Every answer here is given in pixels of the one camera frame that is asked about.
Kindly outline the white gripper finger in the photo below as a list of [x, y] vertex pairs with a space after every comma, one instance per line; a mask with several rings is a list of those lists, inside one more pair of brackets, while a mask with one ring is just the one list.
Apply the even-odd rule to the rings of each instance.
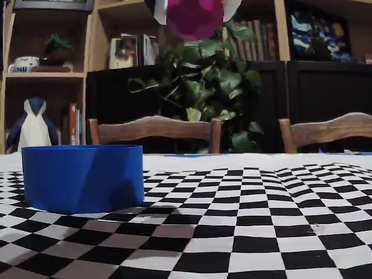
[[228, 22], [236, 13], [242, 0], [222, 0], [223, 22]]

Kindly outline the black-backed white gripper finger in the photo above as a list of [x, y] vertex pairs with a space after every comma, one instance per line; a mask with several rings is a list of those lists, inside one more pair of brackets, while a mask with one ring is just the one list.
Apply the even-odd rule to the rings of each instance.
[[161, 25], [167, 24], [168, 0], [144, 0], [153, 18]]

